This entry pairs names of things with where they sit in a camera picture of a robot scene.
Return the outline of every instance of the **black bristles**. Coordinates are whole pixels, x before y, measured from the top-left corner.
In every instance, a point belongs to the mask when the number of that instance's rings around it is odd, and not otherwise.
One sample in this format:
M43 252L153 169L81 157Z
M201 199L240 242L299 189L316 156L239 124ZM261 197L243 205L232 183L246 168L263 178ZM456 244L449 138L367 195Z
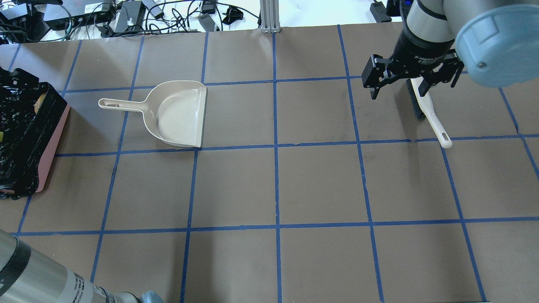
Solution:
M417 120L425 120L425 113L419 107L419 102L417 101L416 93L413 91L412 81L406 79L406 87L408 88L408 94L412 100L413 113L416 115Z

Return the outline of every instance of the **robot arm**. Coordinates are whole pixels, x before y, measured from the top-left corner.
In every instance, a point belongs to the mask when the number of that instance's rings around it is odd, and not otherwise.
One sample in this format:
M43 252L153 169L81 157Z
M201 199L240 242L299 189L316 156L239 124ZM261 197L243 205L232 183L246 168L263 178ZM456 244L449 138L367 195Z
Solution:
M398 79L422 76L421 96L440 82L454 87L465 65L489 87L539 77L539 0L389 1L404 26L391 57L373 54L363 70L372 99Z

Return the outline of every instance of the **white label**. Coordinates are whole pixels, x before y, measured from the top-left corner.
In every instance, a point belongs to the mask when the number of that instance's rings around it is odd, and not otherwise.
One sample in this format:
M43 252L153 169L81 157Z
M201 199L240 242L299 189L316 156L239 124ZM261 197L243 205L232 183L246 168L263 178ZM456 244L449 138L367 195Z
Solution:
M83 277L67 270L66 285L58 298L58 303L91 303L95 289L93 284L85 281Z
M101 2L97 2L97 3L94 3L94 4L86 4L86 6L84 6L84 13L92 13L92 12L96 12L96 11L100 11L99 8L101 8L103 5L101 4Z

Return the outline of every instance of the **black trash bag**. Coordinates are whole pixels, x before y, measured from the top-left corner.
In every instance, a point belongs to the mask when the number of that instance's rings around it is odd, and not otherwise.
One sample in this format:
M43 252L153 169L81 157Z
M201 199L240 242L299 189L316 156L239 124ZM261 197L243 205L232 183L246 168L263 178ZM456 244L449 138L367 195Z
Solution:
M49 83L0 68L0 198L36 192L39 161L66 106Z

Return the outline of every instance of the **metal post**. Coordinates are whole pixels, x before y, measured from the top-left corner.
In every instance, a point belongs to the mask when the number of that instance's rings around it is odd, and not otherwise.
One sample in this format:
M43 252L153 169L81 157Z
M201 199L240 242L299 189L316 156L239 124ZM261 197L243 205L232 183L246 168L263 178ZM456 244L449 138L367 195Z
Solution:
M281 32L279 23L279 0L260 0L262 33Z

